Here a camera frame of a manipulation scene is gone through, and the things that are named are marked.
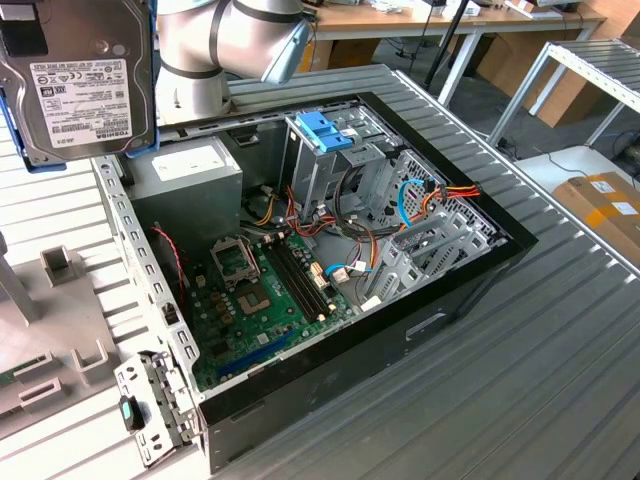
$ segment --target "hard drive label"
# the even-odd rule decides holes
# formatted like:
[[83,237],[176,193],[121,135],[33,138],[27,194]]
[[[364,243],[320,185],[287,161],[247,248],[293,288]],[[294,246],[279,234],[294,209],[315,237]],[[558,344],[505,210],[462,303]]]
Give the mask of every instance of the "hard drive label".
[[54,148],[132,135],[124,60],[32,63],[31,74]]

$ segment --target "black plastic latch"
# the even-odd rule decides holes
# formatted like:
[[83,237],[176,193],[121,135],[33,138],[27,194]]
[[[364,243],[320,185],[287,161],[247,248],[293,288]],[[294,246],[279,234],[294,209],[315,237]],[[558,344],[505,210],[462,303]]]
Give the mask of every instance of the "black plastic latch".
[[120,414],[122,414],[122,420],[124,420],[124,426],[128,432],[134,432],[144,427],[144,419],[142,418],[142,412],[136,397],[127,397],[125,395],[120,397]]

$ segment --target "red cable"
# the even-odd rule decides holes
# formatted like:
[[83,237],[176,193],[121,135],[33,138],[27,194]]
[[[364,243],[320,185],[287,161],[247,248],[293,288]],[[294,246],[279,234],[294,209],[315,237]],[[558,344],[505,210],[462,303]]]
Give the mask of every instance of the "red cable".
[[175,243],[171,240],[171,237],[164,233],[162,230],[156,227],[151,227],[151,230],[162,235],[162,237],[167,241],[171,250],[173,250],[173,255],[176,257],[176,265],[178,267],[178,281],[180,282],[180,303],[184,305],[184,282],[182,281],[182,262],[180,262],[180,255],[178,255],[178,249],[176,248]]

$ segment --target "sticker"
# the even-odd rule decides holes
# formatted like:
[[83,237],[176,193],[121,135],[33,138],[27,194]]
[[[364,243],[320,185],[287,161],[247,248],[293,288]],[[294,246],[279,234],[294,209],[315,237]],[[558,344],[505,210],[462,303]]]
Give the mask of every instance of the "sticker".
[[630,203],[627,202],[613,202],[613,206],[618,209],[618,211],[623,215],[637,215],[638,212],[635,208],[631,206]]
[[32,63],[31,75],[54,148],[131,136],[124,60]]
[[345,128],[344,130],[340,130],[340,133],[345,137],[355,137],[358,134],[353,128]]
[[151,163],[163,182],[224,167],[211,145],[159,155]]
[[598,182],[591,182],[591,185],[593,185],[596,190],[598,190],[600,193],[613,193],[615,192],[615,190],[613,189],[613,187],[611,185],[609,185],[607,182],[600,180]]

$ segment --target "green circuit board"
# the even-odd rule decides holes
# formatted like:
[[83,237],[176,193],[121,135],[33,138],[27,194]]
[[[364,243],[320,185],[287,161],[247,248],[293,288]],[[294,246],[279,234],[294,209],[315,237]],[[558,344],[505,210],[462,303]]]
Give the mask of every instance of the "green circuit board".
[[27,360],[26,362],[21,363],[20,365],[17,365],[10,370],[0,372],[0,387],[2,387],[3,385],[9,385],[15,382],[16,381],[16,377],[14,376],[15,372],[18,372],[24,368],[30,367],[31,365],[35,365],[36,363],[44,360],[44,358],[45,357],[41,355],[39,357],[32,358],[31,360]]
[[[312,280],[309,266],[314,259],[302,239],[295,234],[290,235],[281,240],[282,246],[288,249],[285,253],[290,252],[296,258],[299,271]],[[191,284],[187,295],[191,318],[189,324],[200,350],[193,372],[201,391],[272,358],[278,352],[305,342],[354,315],[340,293],[331,287],[321,291],[314,285],[331,311],[323,320],[308,314],[305,318],[303,308],[287,288],[287,285],[290,288],[295,288],[295,285],[281,278],[279,273],[282,273],[282,269],[272,264],[274,259],[270,256],[270,247],[262,243],[250,246],[260,270],[260,277],[254,279],[253,283],[244,281],[227,289],[211,255],[200,258],[185,270]],[[228,265],[236,268],[247,266],[234,255],[237,254],[224,252],[224,255],[218,256],[225,274],[228,273]],[[197,276],[204,277],[204,285],[200,278],[198,286]],[[248,314],[243,311],[243,297],[245,310],[257,308],[256,305],[268,306]]]

